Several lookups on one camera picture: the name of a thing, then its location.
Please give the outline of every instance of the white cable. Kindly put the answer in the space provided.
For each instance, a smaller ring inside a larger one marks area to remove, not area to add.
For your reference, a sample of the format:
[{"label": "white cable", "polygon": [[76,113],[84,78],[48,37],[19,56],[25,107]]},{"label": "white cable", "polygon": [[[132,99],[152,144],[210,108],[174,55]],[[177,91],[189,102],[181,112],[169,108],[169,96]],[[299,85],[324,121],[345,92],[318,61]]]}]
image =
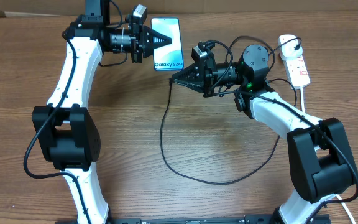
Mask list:
[{"label": "white cable", "polygon": [[303,96],[303,87],[300,87],[300,92],[301,92],[301,109],[303,113],[306,113],[306,109],[305,109],[305,99]]},{"label": "white cable", "polygon": [[[339,200],[342,200],[341,196],[339,196],[338,194],[335,195]],[[354,221],[354,218],[352,216],[351,211],[347,208],[346,204],[344,202],[341,203],[343,206],[343,209],[346,211],[347,215],[349,216],[349,218],[351,219],[352,224],[356,224],[356,221]]]}]

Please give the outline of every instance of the wood grain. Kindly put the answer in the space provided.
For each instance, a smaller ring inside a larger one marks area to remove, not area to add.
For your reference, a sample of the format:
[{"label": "wood grain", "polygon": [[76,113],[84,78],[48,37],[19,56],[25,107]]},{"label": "wood grain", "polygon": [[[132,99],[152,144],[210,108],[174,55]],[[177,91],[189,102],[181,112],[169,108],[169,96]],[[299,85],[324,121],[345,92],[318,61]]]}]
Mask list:
[{"label": "wood grain", "polygon": [[[276,46],[279,35],[302,37],[312,80],[305,89],[306,110],[344,123],[358,166],[358,11],[177,17],[186,65],[192,62],[191,48],[200,40],[229,44],[238,35],[253,35]],[[34,135],[32,109],[44,105],[57,84],[65,58],[60,33],[73,19],[0,19],[0,223],[53,223],[76,218],[62,178],[34,180],[22,168],[22,156]],[[243,41],[234,47],[235,60],[251,43]],[[214,52],[218,61],[223,60],[222,48],[216,47]],[[106,54],[103,63],[121,59],[122,55]],[[158,135],[170,73],[155,72],[152,60],[98,68],[94,78],[89,110],[101,134],[98,175],[113,216],[191,218],[272,213],[293,189],[285,141],[280,141],[263,169],[234,185],[201,184],[165,167]],[[280,60],[268,77],[285,78]],[[284,99],[293,101],[286,83],[274,83],[273,87]],[[211,181],[235,179],[266,160],[275,138],[268,127],[238,113],[232,96],[205,99],[173,86],[163,142],[167,159],[177,171]],[[29,166],[36,174],[55,172],[37,144]],[[353,191],[350,188],[344,197]],[[348,206],[358,222],[358,199]],[[349,223],[340,205],[331,205],[323,212],[331,215],[333,223]]]}]

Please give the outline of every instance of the black cable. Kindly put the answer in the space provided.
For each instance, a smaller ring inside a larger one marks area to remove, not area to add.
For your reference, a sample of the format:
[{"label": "black cable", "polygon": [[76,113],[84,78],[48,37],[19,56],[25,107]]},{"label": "black cable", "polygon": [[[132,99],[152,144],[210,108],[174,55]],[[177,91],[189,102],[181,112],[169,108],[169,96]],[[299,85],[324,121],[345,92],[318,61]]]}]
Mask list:
[{"label": "black cable", "polygon": [[269,80],[268,82],[271,83],[271,82],[278,81],[278,80],[284,81],[284,82],[288,83],[291,86],[291,88],[293,90],[293,94],[295,95],[295,103],[293,104],[293,106],[296,107],[296,102],[298,100],[298,95],[296,94],[295,87],[292,85],[292,83],[290,83],[288,80],[285,80],[283,78],[275,78],[275,79]]},{"label": "black cable", "polygon": [[223,87],[225,87],[225,86],[219,87],[218,93],[221,93],[221,92],[222,92],[221,90],[222,90]]},{"label": "black cable", "polygon": [[108,64],[108,65],[102,65],[102,64],[99,62],[99,66],[100,66],[100,67],[112,67],[112,66],[124,64],[124,63],[128,60],[128,54],[127,54],[127,52],[124,52],[124,53],[125,53],[125,58],[124,58],[123,61],[118,62],[118,63]]},{"label": "black cable", "polygon": [[276,148],[277,148],[277,144],[278,144],[278,140],[280,140],[280,136],[278,136],[277,140],[275,141],[275,144],[274,144],[274,147],[272,149],[272,153],[270,153],[269,157],[267,158],[267,160],[262,164],[260,165],[258,168],[256,168],[254,171],[250,172],[249,174],[243,176],[243,177],[240,177],[236,180],[232,180],[232,181],[229,181],[229,182],[211,182],[211,181],[206,181],[206,180],[200,180],[200,179],[197,179],[197,178],[194,178],[194,177],[190,177],[190,176],[187,176],[187,175],[184,175],[184,174],[181,174],[179,172],[177,172],[176,170],[174,170],[167,162],[166,158],[165,158],[165,155],[164,155],[164,150],[163,150],[163,146],[162,146],[162,131],[163,131],[163,127],[164,127],[164,123],[165,123],[165,118],[167,117],[167,114],[168,114],[168,110],[169,110],[169,105],[170,105],[170,102],[171,102],[171,93],[172,93],[172,79],[170,78],[170,82],[169,82],[169,94],[168,94],[168,103],[167,103],[167,108],[165,109],[165,113],[164,113],[164,116],[161,120],[161,127],[160,127],[160,148],[161,148],[161,155],[162,155],[162,159],[164,160],[164,163],[165,165],[175,174],[181,176],[181,177],[185,177],[185,178],[188,178],[188,179],[191,179],[191,180],[195,180],[195,181],[198,181],[198,182],[201,182],[201,183],[205,183],[205,184],[212,184],[212,185],[230,185],[230,184],[234,184],[234,183],[237,183],[239,181],[242,181],[244,180],[245,178],[251,176],[252,174],[256,173],[258,170],[260,170],[261,168],[263,168],[264,165],[266,165],[266,163],[269,162],[269,160],[272,158]]},{"label": "black cable", "polygon": [[349,167],[349,169],[351,170],[352,176],[356,182],[356,191],[354,193],[353,196],[351,196],[350,198],[346,198],[346,199],[342,199],[342,200],[327,200],[325,202],[321,202],[319,204],[319,206],[314,210],[314,212],[308,217],[308,219],[306,220],[306,223],[309,223],[309,221],[320,211],[320,209],[329,204],[329,203],[343,203],[343,202],[351,202],[353,200],[355,200],[358,197],[358,176],[356,174],[356,172],[354,171],[353,167],[351,166],[350,162],[347,160],[347,158],[345,157],[345,155],[342,153],[342,151],[335,145],[335,143],[327,136],[327,134],[325,132],[323,132],[322,130],[320,130],[315,124],[313,124],[312,122],[310,122],[309,120],[307,120],[304,116],[300,115],[299,113],[297,113],[293,108],[291,108],[290,106],[286,105],[285,103],[282,103],[280,101],[277,101],[276,99],[270,99],[264,96],[260,96],[257,94],[253,94],[253,93],[249,93],[246,91],[227,91],[224,93],[214,93],[211,96],[207,96],[207,97],[212,97],[212,96],[219,96],[219,95],[225,95],[225,94],[243,94],[243,95],[247,95],[247,96],[251,96],[251,97],[257,97],[272,103],[276,103],[282,107],[284,107],[285,109],[287,109],[289,112],[291,112],[292,114],[294,114],[296,117],[298,117],[301,121],[305,122],[306,124],[310,125],[310,127],[312,127],[318,134],[320,134],[326,141],[327,143],[332,147],[332,149],[334,149],[336,151],[336,153],[338,153],[346,162],[347,166]]},{"label": "black cable", "polygon": [[[268,47],[269,50],[270,50],[270,53],[273,52],[273,63],[272,63],[272,65],[271,65],[270,68],[269,68],[269,71],[271,71],[271,69],[272,69],[273,66],[274,66],[274,63],[276,62],[276,55],[275,55],[275,53],[274,53],[273,48],[272,48],[268,43],[266,43],[264,40],[259,39],[259,38],[257,38],[257,37],[251,37],[251,36],[248,36],[248,35],[242,35],[242,36],[239,36],[239,37],[235,38],[235,39],[233,40],[233,42],[231,42],[229,49],[231,50],[231,48],[233,47],[233,45],[234,45],[237,41],[239,41],[239,40],[254,40],[254,41],[257,41],[257,42],[259,42],[259,43],[261,43],[261,44],[264,44],[266,47]],[[226,59],[224,60],[224,63],[227,63],[227,56],[228,56],[228,54],[229,54],[229,51],[227,51],[227,53],[226,53]]]},{"label": "black cable", "polygon": [[37,141],[38,137],[40,136],[41,132],[44,130],[46,125],[51,121],[51,119],[55,116],[55,114],[58,111],[58,109],[62,106],[62,104],[63,104],[63,102],[64,102],[64,100],[65,100],[65,98],[67,96],[67,92],[68,92],[68,89],[70,87],[70,83],[71,83],[71,81],[73,79],[73,76],[74,76],[76,60],[77,60],[76,50],[75,50],[73,44],[70,42],[70,40],[67,39],[67,37],[65,36],[64,32],[62,33],[62,37],[67,41],[68,45],[71,47],[71,50],[73,51],[73,66],[71,68],[70,76],[68,77],[68,81],[67,81],[66,87],[65,87],[65,89],[64,89],[64,91],[62,93],[62,97],[60,98],[60,101],[56,105],[55,109],[53,109],[53,111],[50,113],[49,117],[42,124],[41,128],[37,131],[35,136],[32,138],[32,140],[31,140],[31,142],[30,142],[30,144],[29,144],[29,146],[28,146],[28,148],[27,148],[27,150],[25,152],[24,160],[23,160],[23,168],[24,168],[24,171],[25,171],[25,173],[27,175],[29,175],[30,177],[35,178],[35,179],[58,177],[58,176],[62,176],[62,175],[66,175],[66,176],[71,177],[73,179],[77,189],[78,189],[78,195],[80,197],[81,205],[82,205],[82,208],[84,210],[84,214],[86,216],[86,219],[88,220],[88,223],[91,224],[91,219],[90,219],[90,216],[88,214],[88,209],[85,206],[84,198],[83,198],[82,191],[81,191],[81,188],[80,188],[80,184],[78,183],[77,177],[75,177],[73,174],[67,173],[67,172],[59,172],[59,173],[55,173],[55,174],[45,174],[45,175],[35,175],[35,174],[31,173],[31,171],[29,170],[28,165],[27,165],[27,161],[29,159],[31,149],[34,147],[35,142]]},{"label": "black cable", "polygon": [[226,46],[226,44],[218,41],[218,40],[210,40],[209,43],[215,43],[215,44],[219,44],[220,46],[224,47],[227,50],[227,53],[230,54],[230,62],[229,65],[227,66],[227,68],[225,69],[225,71],[223,72],[223,74],[218,78],[218,80],[216,81],[216,83],[209,89],[209,91],[213,91],[214,88],[216,87],[217,84],[219,84],[219,82],[222,80],[222,78],[226,75],[227,71],[229,71],[232,63],[233,63],[233,53],[231,52],[230,48]]},{"label": "black cable", "polygon": [[274,48],[270,53],[269,55],[272,53],[272,52],[275,52],[276,50],[278,50],[280,47],[282,47],[283,45],[293,41],[293,40],[299,40],[299,44],[295,46],[295,50],[298,50],[300,47],[301,47],[301,44],[302,44],[302,38],[300,37],[295,37],[295,38],[292,38],[291,40],[288,40],[282,44],[280,44],[278,47]]},{"label": "black cable", "polygon": [[114,29],[117,29],[117,28],[120,28],[122,26],[122,14],[121,14],[121,10],[119,9],[118,5],[116,3],[114,3],[112,0],[110,0],[110,2],[116,7],[118,13],[119,13],[119,22],[114,22],[112,23],[111,25],[116,25],[115,27],[111,27],[111,28],[114,28]]}]

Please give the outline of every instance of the white robotic arm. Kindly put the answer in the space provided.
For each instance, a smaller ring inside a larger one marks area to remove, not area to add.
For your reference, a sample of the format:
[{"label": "white robotic arm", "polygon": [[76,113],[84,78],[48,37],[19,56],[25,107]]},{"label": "white robotic arm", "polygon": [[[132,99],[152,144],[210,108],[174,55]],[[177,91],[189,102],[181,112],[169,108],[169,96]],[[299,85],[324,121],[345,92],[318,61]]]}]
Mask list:
[{"label": "white robotic arm", "polygon": [[[89,37],[74,37],[70,41],[76,49],[77,59],[73,80],[62,108],[71,108],[74,104],[88,108],[94,73],[103,56],[102,49],[98,40],[91,40]],[[67,44],[67,54],[62,74],[47,105],[57,106],[70,76],[71,65],[73,65],[73,52]]]},{"label": "white robotic arm", "polygon": [[[277,101],[288,105],[297,113],[303,114],[302,111],[284,101],[276,92],[266,92],[261,94],[261,96],[276,99]],[[284,139],[287,139],[287,133],[294,131],[296,128],[306,129],[309,127],[308,124],[302,122],[298,117],[289,112],[283,106],[270,101],[254,98],[250,101],[250,109],[252,116],[256,121],[266,124]],[[321,119],[308,114],[303,114],[303,116],[315,125],[321,121]],[[316,145],[314,149],[318,150],[320,147]],[[329,194],[321,198],[319,202],[310,203],[301,198],[298,192],[294,190],[290,198],[282,206],[280,206],[279,214],[284,224],[305,223],[306,219],[316,210],[321,202],[331,200],[334,197],[335,194]]]},{"label": "white robotic arm", "polygon": [[[68,89],[67,97],[62,104],[62,108],[71,108],[73,105],[88,108],[94,73],[103,56],[102,49],[98,40],[91,40],[89,37],[74,37],[70,41],[76,49],[77,59],[73,79]],[[70,76],[71,65],[73,65],[73,52],[71,47],[67,44],[67,56],[62,74],[60,75],[55,92],[48,100],[48,105],[56,107],[60,101]],[[70,123],[67,119],[63,120],[63,122]],[[61,172],[69,172],[77,177],[91,222],[106,223],[109,216],[109,206],[104,200],[100,189],[98,175],[96,173],[96,163],[92,162],[87,171],[78,168],[66,168],[65,170],[61,170]],[[77,208],[77,223],[88,223],[76,184],[71,177],[64,176],[64,178],[70,187],[71,195]]]},{"label": "white robotic arm", "polygon": [[[234,94],[238,111],[266,124],[287,140],[295,190],[288,201],[276,209],[270,223],[304,224],[325,204],[322,202],[357,182],[357,169],[344,127],[335,118],[322,120],[305,114],[274,92],[266,79],[273,49],[269,53],[261,45],[249,45],[238,62],[232,62],[229,52],[230,63],[216,64],[211,51],[215,43],[229,49],[215,40],[198,43],[191,53],[194,64],[173,74],[172,81],[203,93],[204,97]],[[233,85],[239,88],[226,91]],[[220,87],[218,93],[214,93],[215,87]],[[318,158],[316,150],[320,148],[329,149],[329,155]]]}]

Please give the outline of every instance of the phone screen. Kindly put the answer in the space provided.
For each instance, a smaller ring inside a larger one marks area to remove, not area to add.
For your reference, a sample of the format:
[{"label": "phone screen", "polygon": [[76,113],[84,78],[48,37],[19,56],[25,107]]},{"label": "phone screen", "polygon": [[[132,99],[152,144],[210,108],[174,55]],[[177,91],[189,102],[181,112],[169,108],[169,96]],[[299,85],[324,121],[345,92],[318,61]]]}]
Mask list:
[{"label": "phone screen", "polygon": [[152,29],[172,38],[172,44],[154,49],[154,69],[182,70],[185,65],[181,50],[179,20],[177,18],[153,18]]}]

